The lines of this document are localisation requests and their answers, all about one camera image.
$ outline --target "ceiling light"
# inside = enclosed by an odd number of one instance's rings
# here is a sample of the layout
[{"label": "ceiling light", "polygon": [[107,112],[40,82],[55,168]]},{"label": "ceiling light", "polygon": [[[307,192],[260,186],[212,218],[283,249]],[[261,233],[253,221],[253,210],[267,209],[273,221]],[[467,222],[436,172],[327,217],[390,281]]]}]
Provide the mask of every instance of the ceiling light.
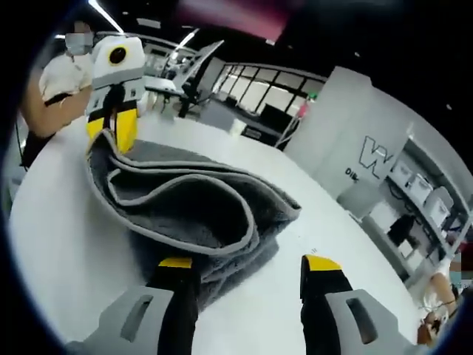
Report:
[{"label": "ceiling light", "polygon": [[97,0],[89,0],[89,5],[92,6],[98,13],[100,13],[120,34],[124,34],[118,23],[100,6]]},{"label": "ceiling light", "polygon": [[136,21],[138,21],[138,24],[141,26],[153,27],[158,30],[161,28],[161,23],[159,21],[150,20],[148,18],[137,18]]},{"label": "ceiling light", "polygon": [[184,47],[187,42],[189,42],[190,40],[192,40],[192,38],[195,36],[195,34],[197,33],[198,29],[197,30],[194,30],[192,31],[191,33],[189,33],[176,47],[176,49],[174,51],[178,51],[180,50],[182,47]]}]

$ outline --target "gray towel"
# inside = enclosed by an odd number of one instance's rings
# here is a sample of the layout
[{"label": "gray towel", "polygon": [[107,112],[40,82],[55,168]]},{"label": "gray towel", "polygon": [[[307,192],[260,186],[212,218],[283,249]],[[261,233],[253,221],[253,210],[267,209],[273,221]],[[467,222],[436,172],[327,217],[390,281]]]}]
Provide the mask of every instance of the gray towel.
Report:
[{"label": "gray towel", "polygon": [[107,129],[90,145],[86,162],[99,201],[120,223],[154,240],[143,247],[133,238],[145,276],[161,257],[197,261],[200,307],[269,260],[275,236],[301,209],[266,180],[193,152],[135,141],[122,155]]}]

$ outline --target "round table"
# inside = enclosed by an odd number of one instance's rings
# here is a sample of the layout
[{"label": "round table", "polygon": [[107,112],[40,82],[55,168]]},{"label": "round table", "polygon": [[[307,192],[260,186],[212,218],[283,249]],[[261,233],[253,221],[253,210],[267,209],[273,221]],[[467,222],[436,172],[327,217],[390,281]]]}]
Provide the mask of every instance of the round table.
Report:
[{"label": "round table", "polygon": [[[313,253],[340,263],[352,287],[367,290],[398,318],[400,332],[416,341],[417,309],[391,265],[348,213],[283,152],[194,121],[163,120],[156,112],[140,118],[138,127],[140,139],[261,175],[302,206],[299,219],[277,237],[277,255],[201,313],[193,354],[305,354],[300,259]],[[12,252],[24,284],[63,342],[86,338],[103,309],[129,286],[146,282],[127,230],[89,190],[88,143],[85,118],[56,134],[28,171],[10,215]]]}]

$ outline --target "white storage bin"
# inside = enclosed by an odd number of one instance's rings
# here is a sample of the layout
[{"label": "white storage bin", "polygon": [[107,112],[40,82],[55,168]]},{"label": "white storage bin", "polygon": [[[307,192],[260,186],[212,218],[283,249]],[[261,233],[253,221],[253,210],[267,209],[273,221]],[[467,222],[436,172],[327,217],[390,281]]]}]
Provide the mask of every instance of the white storage bin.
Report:
[{"label": "white storage bin", "polygon": [[399,245],[398,250],[404,257],[404,259],[406,259],[412,253],[412,247],[408,240],[403,241]]},{"label": "white storage bin", "polygon": [[384,233],[387,233],[400,215],[388,202],[382,200],[372,209],[370,217]]},{"label": "white storage bin", "polygon": [[425,212],[432,218],[437,227],[440,227],[450,214],[445,203],[436,195],[427,198],[424,208]]},{"label": "white storage bin", "polygon": [[410,190],[411,198],[423,205],[433,188],[422,175],[416,174],[408,190]]},{"label": "white storage bin", "polygon": [[402,160],[398,160],[392,168],[391,178],[399,185],[405,186],[411,177],[412,170]]}]

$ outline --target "computer monitor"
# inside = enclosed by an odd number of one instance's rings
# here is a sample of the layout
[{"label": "computer monitor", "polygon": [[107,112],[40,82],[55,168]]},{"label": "computer monitor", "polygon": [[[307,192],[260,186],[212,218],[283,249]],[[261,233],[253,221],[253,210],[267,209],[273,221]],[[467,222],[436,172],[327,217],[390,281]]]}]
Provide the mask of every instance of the computer monitor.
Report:
[{"label": "computer monitor", "polygon": [[289,114],[268,104],[266,104],[261,115],[259,115],[259,122],[261,124],[281,133],[284,132],[291,119],[292,117]]},{"label": "computer monitor", "polygon": [[238,101],[235,99],[234,96],[228,96],[226,99],[225,99],[225,103],[231,107],[235,107],[238,103]]}]

